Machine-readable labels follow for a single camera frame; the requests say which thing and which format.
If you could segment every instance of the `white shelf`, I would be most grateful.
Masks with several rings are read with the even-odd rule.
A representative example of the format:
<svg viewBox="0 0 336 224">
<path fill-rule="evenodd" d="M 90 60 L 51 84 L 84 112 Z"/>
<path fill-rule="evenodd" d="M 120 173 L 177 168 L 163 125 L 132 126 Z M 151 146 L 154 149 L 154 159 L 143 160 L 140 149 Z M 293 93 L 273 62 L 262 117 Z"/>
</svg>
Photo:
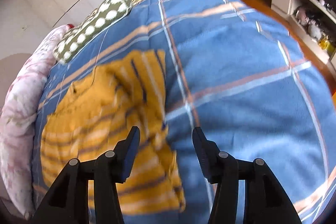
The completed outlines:
<svg viewBox="0 0 336 224">
<path fill-rule="evenodd" d="M 295 19 L 294 15 L 291 15 L 288 22 L 295 30 L 296 34 L 302 39 L 302 41 L 308 46 L 308 48 L 320 59 L 324 64 L 329 62 L 329 55 L 320 48 L 320 46 L 313 41 L 313 39 L 306 33 L 306 30 Z"/>
<path fill-rule="evenodd" d="M 329 17 L 332 22 L 336 24 L 336 18 L 333 17 L 331 13 L 323 6 L 321 5 L 317 0 L 309 0 L 311 3 L 313 3 L 317 8 L 319 8 L 327 17 Z"/>
</svg>

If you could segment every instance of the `yellow striped cloth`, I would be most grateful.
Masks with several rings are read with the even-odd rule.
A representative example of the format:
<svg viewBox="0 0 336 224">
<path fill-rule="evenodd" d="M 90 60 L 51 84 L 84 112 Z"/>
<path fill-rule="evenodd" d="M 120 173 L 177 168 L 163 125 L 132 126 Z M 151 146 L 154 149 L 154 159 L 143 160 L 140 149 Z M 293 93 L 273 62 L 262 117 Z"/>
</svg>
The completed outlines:
<svg viewBox="0 0 336 224">
<path fill-rule="evenodd" d="M 164 58 L 163 51 L 132 51 L 71 84 L 42 133 L 42 173 L 48 186 L 70 159 L 96 159 L 138 126 L 140 145 L 131 175 L 117 184 L 122 212 L 184 210 L 176 153 L 166 142 Z M 94 208 L 93 181 L 89 206 Z"/>
</svg>

